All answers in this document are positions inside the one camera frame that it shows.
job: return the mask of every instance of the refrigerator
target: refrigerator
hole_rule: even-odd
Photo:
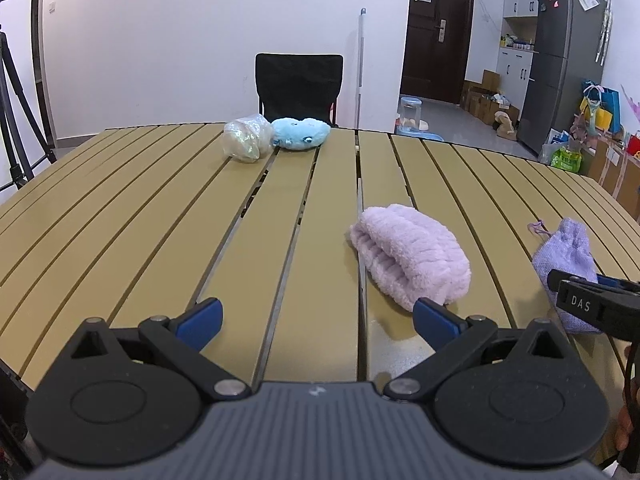
[[[517,138],[540,153],[551,128],[569,131],[582,101],[582,82],[600,84],[596,54],[606,3],[584,10],[579,0],[538,0],[529,87]]]

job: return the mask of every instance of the chair backrest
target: chair backrest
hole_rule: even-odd
[[[255,86],[260,112],[268,121],[315,118],[335,125],[342,66],[342,56],[337,54],[258,54]]]

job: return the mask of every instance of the red object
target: red object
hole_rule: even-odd
[[[635,158],[640,158],[640,139],[638,139],[638,137],[631,136],[629,145],[626,147],[626,152]]]

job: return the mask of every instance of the door lock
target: door lock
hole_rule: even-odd
[[[440,43],[444,43],[444,33],[447,29],[447,20],[440,20],[440,26],[438,28],[440,29],[440,33],[438,34],[438,41]]]

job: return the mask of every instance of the brown door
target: brown door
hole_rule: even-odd
[[[401,93],[459,103],[473,0],[410,0]]]

